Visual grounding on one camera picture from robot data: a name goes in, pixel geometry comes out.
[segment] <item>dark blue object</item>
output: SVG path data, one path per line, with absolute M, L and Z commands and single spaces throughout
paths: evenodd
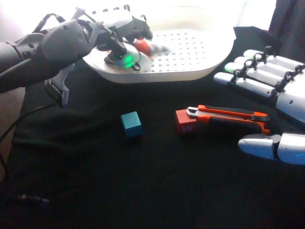
M 142 125 L 136 111 L 121 115 L 121 119 L 126 137 L 137 137 L 142 135 Z

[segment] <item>orange box cutter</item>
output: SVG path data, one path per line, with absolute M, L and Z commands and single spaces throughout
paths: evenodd
M 197 131 L 200 125 L 220 127 L 226 131 L 242 131 L 245 134 L 271 132 L 271 119 L 267 114 L 226 107 L 199 105 L 176 111 L 176 126 L 180 134 Z

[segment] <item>cube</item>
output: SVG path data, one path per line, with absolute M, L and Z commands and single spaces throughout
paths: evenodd
M 121 115 L 121 120 L 126 137 L 130 138 L 142 135 L 142 124 L 136 111 Z

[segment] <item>perforated basket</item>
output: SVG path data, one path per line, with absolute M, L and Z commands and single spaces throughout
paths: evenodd
M 141 58 L 140 71 L 112 67 L 103 60 L 107 52 L 93 49 L 84 57 L 102 77 L 116 83 L 188 81 L 206 76 L 230 53 L 233 28 L 193 7 L 166 7 L 145 13 L 153 31 L 153 42 L 165 45 L 169 53 Z

